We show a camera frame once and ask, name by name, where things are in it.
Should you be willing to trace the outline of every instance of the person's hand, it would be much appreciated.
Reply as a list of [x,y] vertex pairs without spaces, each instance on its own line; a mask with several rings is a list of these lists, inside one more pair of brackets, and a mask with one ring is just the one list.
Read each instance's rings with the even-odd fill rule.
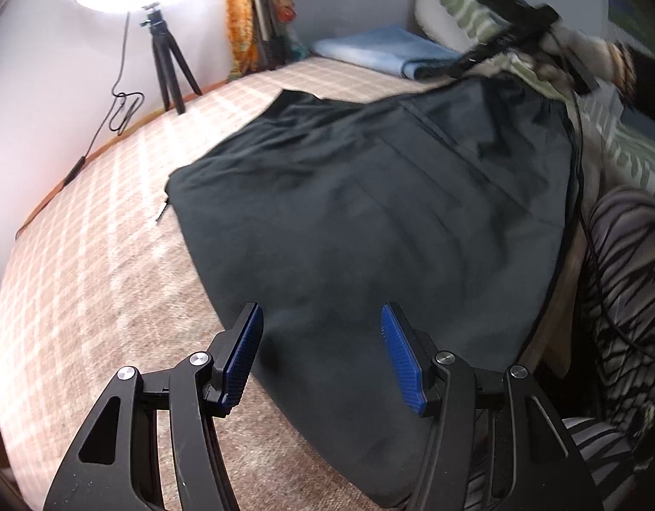
[[[546,34],[540,43],[547,54],[560,56],[573,52],[597,78],[612,82],[615,79],[615,62],[609,44],[600,38],[588,37],[579,30],[556,25],[552,34]],[[538,78],[550,82],[558,91],[570,93],[570,78],[561,69],[545,62],[534,63],[533,71]]]

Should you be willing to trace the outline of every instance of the blue gripper pad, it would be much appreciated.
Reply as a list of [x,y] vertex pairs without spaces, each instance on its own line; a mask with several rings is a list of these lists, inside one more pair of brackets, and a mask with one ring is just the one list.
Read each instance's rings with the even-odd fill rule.
[[428,399],[423,367],[428,368],[429,359],[398,305],[387,304],[382,308],[381,330],[403,400],[415,413],[424,416]]
[[247,385],[262,334],[264,334],[264,314],[261,307],[256,305],[244,326],[241,327],[235,349],[223,370],[223,390],[219,402],[229,411],[242,399],[242,392]]

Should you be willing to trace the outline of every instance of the black tripod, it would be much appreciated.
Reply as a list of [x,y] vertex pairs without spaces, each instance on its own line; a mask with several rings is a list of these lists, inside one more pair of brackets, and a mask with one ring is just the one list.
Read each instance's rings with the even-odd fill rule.
[[159,88],[162,92],[162,101],[164,102],[164,109],[169,109],[169,93],[172,94],[173,107],[176,108],[176,113],[179,115],[186,112],[186,105],[183,103],[183,96],[178,87],[176,80],[176,72],[173,68],[172,54],[176,59],[176,63],[183,71],[183,75],[190,84],[192,91],[198,96],[202,95],[202,91],[197,85],[195,77],[192,76],[190,68],[186,63],[181,50],[169,32],[166,21],[162,17],[162,12],[157,8],[157,4],[153,4],[146,8],[148,11],[148,19],[141,23],[141,26],[149,25],[150,33],[152,35],[152,54],[155,56],[155,68],[157,69],[157,80],[159,81]]

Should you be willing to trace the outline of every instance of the silver screw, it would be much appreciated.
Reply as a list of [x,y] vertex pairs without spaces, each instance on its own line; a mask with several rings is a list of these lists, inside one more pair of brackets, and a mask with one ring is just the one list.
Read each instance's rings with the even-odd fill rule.
[[526,370],[526,367],[522,367],[521,365],[515,365],[514,367],[510,368],[509,374],[515,378],[519,378],[519,380],[525,379],[529,376],[529,372]]
[[129,380],[130,378],[133,378],[133,375],[135,374],[136,369],[133,367],[122,367],[117,371],[117,378],[119,378],[119,380]]
[[209,361],[209,353],[205,353],[204,351],[198,351],[190,356],[190,364],[196,367],[204,365],[207,361]]
[[439,351],[436,360],[439,365],[452,365],[455,363],[455,356],[450,351]]

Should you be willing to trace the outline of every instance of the tripod leg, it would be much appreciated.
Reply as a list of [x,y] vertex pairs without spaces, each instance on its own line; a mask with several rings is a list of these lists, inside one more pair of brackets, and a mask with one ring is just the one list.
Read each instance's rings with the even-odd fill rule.
[[159,83],[159,90],[162,93],[162,101],[164,103],[164,110],[169,111],[169,90],[167,90],[167,81],[164,78],[164,69],[159,57],[159,50],[157,49],[157,42],[155,37],[152,38],[152,55],[155,58],[155,69],[157,71],[157,81]]
[[169,40],[166,38],[166,35],[158,34],[156,36],[156,43],[160,62],[162,63],[162,70],[167,81],[167,87],[172,94],[173,107],[176,108],[176,113],[182,115],[186,112],[186,106],[183,103],[181,89],[178,87],[176,72],[173,70],[172,54],[169,52]]
[[173,35],[168,31],[167,31],[167,40],[169,41],[169,49],[172,51],[173,56],[176,58],[176,63],[178,63],[178,66],[181,68],[181,71],[183,71],[183,74],[185,75],[188,84],[190,84],[192,91],[196,93],[198,96],[201,96],[202,90],[199,89],[195,77],[192,76],[192,73],[190,72],[190,67],[188,67],[188,64],[186,63],[186,59],[185,57],[183,57],[183,54],[181,53],[181,49],[180,47],[178,47],[176,40],[173,38]]

